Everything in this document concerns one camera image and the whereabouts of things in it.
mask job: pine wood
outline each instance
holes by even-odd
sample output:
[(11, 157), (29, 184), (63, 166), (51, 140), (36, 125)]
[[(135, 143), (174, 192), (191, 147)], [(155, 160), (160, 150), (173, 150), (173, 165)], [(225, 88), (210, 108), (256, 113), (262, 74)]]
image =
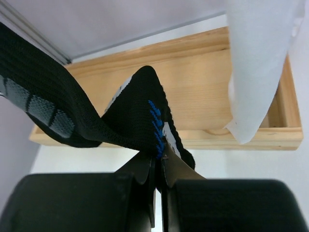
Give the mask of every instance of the pine wood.
[[(143, 65), (156, 70), (187, 148), (295, 150), (303, 134), (287, 59), (277, 94), (254, 139), (239, 145), (228, 130), (232, 72), (227, 28), (194, 34), (66, 66), (103, 114), (119, 86)], [(60, 145), (35, 127), (30, 140)]]

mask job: black plastic part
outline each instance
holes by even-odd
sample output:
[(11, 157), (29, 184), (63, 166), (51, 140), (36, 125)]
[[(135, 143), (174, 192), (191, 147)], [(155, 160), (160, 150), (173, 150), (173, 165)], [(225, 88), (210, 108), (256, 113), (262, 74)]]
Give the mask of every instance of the black plastic part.
[(167, 188), (165, 232), (307, 232), (291, 191), (275, 180), (178, 180)]
[(133, 174), (29, 175), (15, 188), (1, 232), (150, 232), (148, 187)]
[(146, 197), (147, 212), (150, 218), (151, 227), (155, 227), (155, 154), (149, 155), (139, 152), (116, 173), (132, 173), (135, 180), (143, 185), (142, 191)]

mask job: wooden tray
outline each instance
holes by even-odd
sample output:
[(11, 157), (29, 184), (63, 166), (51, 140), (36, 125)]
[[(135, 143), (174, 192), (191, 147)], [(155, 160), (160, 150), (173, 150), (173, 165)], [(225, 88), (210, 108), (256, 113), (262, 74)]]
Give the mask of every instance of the wooden tray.
[[(260, 129), (239, 145), (227, 129), (231, 119), (228, 81), (232, 72), (227, 28), (67, 65), (99, 115), (120, 85), (143, 65), (156, 70), (183, 144), (191, 149), (296, 150), (302, 139), (289, 60)], [(30, 140), (61, 145), (37, 126)], [(103, 147), (115, 145), (103, 143)]]

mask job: white fabric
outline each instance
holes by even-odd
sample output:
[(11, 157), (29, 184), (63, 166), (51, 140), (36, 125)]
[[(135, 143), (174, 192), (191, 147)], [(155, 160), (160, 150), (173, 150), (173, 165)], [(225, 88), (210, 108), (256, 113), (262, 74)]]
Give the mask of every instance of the white fabric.
[(241, 144), (254, 137), (268, 112), (291, 35), (296, 35), (294, 23), (300, 25), (303, 3), (304, 0), (226, 1), (233, 64), (229, 83), (233, 120), (226, 128)]

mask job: knit sock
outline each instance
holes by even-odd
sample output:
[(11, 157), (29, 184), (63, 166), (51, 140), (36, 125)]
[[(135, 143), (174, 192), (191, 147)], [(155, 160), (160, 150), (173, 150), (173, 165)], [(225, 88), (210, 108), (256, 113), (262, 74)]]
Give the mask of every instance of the knit sock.
[(155, 70), (139, 69), (100, 117), (71, 74), (40, 49), (0, 24), (0, 93), (47, 135), (73, 147), (102, 142), (148, 152), (158, 159), (164, 136), (191, 168)]

